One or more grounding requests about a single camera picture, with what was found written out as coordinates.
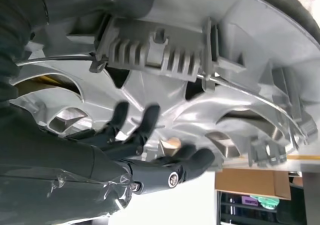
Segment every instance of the brown cardboard box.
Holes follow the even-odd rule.
[[[215,189],[234,194],[291,200],[286,171],[223,169],[215,174]]]

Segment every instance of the purple object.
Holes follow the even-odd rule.
[[[257,207],[259,205],[258,200],[250,197],[250,196],[242,196],[242,204],[251,205]]]

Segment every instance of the plastic wrap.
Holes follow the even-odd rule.
[[[131,174],[97,182],[60,169],[0,165],[0,225],[72,224],[125,208]]]

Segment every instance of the black robotic finger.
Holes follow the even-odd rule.
[[[140,126],[125,141],[125,144],[140,143],[144,145],[155,130],[159,114],[160,106],[158,104],[149,105],[144,111]]]
[[[190,159],[192,155],[197,152],[197,147],[192,144],[183,145],[177,152],[176,152],[174,156],[172,156],[173,160],[187,160]]]
[[[121,101],[116,105],[112,119],[106,124],[106,126],[114,129],[114,131],[112,131],[113,134],[110,131],[110,135],[113,135],[113,137],[115,138],[115,136],[124,126],[128,110],[129,103],[127,101]]]
[[[69,139],[78,140],[82,143],[105,148],[107,144],[114,142],[117,134],[122,129],[127,118],[129,103],[122,101],[114,109],[112,118],[106,123],[103,129],[96,133],[94,129],[87,129],[68,136]]]
[[[138,128],[125,141],[111,142],[102,150],[112,160],[125,159],[143,154],[143,147],[157,124],[158,105],[150,105],[144,111]]]
[[[208,170],[215,159],[214,154],[208,148],[202,148],[188,160],[181,162],[184,171],[183,182],[198,178]]]
[[[162,156],[158,157],[153,161],[153,163],[158,165],[170,165],[176,164],[183,160],[187,160],[191,158],[193,154],[197,151],[197,148],[195,145],[187,144],[183,145],[174,156]]]

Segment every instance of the robotic hand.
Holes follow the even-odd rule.
[[[143,146],[153,132],[158,118],[160,107],[150,105],[146,108],[140,125],[125,141],[116,141],[116,135],[126,120],[129,104],[118,103],[111,121],[96,133],[88,129],[69,136],[69,139],[94,145],[107,157],[125,168],[132,175],[131,188],[135,194],[146,194],[172,189],[177,184],[197,178],[214,160],[212,151],[207,148],[197,150],[194,145],[183,145],[172,157],[165,156],[154,161],[129,159],[143,152]]]

